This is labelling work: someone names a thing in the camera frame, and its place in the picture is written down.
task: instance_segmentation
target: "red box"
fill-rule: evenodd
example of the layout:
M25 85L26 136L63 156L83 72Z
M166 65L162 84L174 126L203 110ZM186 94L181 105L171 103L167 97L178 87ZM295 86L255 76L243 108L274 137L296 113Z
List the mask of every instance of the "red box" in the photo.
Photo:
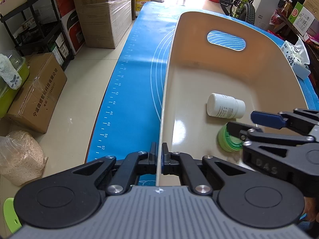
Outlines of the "red box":
M61 14L63 29L68 37L74 55L78 53L84 45L84 36L79 22L78 14L75 10L73 0L56 0Z

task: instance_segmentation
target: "basket handle hole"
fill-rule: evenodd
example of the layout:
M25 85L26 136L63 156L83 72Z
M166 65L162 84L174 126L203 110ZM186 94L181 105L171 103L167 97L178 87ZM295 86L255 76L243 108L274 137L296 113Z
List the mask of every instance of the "basket handle hole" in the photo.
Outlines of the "basket handle hole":
M218 30L210 31L207 40L211 44L236 51L242 51L246 47L246 42L242 38Z

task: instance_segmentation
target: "blue silicone mat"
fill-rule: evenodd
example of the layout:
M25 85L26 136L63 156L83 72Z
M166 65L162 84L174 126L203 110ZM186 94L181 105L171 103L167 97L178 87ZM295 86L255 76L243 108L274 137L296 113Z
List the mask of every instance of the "blue silicone mat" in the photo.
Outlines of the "blue silicone mat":
M186 11L202 11L234 20L206 10L146 3L108 84L91 137L87 162L106 155L124 159L131 152L148 151L153 141L158 143L168 54L178 18ZM272 34L246 25L264 33L278 46L283 44ZM299 79L299 83L309 109L319 109L319 100L310 80ZM142 176L140 185L155 185L155 175Z

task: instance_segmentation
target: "gray gripper base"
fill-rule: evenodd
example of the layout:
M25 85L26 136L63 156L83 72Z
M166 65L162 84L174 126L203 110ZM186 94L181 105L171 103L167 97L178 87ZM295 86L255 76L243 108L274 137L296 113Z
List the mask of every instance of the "gray gripper base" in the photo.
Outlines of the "gray gripper base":
M73 227L45 230L23 226L12 239L297 239L309 238L295 225L245 227L225 216L213 200L186 186L134 186L109 197L90 219Z

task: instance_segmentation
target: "beige plastic basket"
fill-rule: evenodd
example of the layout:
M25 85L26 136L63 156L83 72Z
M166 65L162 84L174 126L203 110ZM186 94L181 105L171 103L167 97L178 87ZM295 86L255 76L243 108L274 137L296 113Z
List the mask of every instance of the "beige plastic basket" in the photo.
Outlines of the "beige plastic basket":
M218 30L242 38L235 51L211 44L207 35ZM280 48L264 34L234 20L202 12L185 12L177 23L167 65L158 150L156 185L179 185L177 176L160 173L162 143L170 152L204 155L240 162L240 153L226 153L216 141L229 119L211 117L206 103L211 93L243 100L246 113L239 122L252 124L254 110L278 113L307 109L298 80Z

